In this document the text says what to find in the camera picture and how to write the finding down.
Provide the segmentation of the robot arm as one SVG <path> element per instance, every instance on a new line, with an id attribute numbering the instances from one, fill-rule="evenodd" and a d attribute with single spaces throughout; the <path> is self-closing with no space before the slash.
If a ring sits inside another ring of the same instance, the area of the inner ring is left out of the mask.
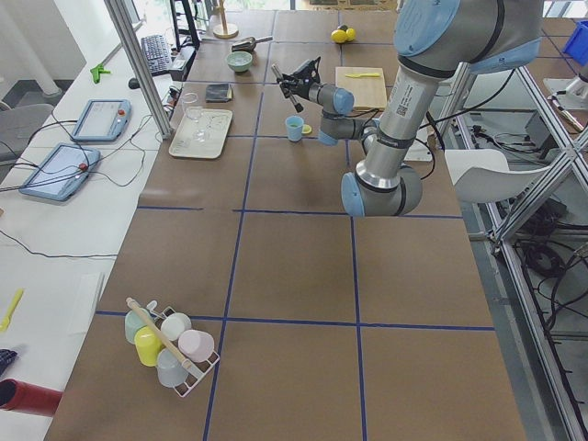
<path id="1" fill-rule="evenodd" d="M 306 61 L 292 74 L 275 72 L 282 94 L 295 109 L 302 109 L 300 98 L 322 107 L 320 142 L 361 142 L 366 156 L 341 182 L 347 214 L 398 216 L 418 206 L 422 180 L 404 158 L 440 82 L 463 62 L 474 74 L 530 63 L 539 52 L 542 14 L 540 1 L 408 2 L 394 31 L 399 71 L 376 121 L 351 117 L 353 95 L 322 83 L 317 60 Z"/>

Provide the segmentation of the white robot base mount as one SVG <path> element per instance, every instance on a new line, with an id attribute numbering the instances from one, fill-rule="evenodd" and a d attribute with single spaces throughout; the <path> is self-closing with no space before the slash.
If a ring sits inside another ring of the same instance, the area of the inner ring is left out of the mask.
<path id="1" fill-rule="evenodd" d="M 432 161 L 432 154 L 428 149 L 428 130 L 419 129 L 416 138 L 405 155 L 405 162 L 426 162 Z"/>

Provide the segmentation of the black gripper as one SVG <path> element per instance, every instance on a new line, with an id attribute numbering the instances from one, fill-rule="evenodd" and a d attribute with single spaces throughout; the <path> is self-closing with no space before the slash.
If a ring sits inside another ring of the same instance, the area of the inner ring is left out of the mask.
<path id="1" fill-rule="evenodd" d="M 318 101 L 322 84 L 319 74 L 321 58 L 318 56 L 316 59 L 303 62 L 292 74 L 277 76 L 279 86 L 288 90 L 288 98 L 291 102 L 297 102 L 297 97 L 311 102 Z"/>

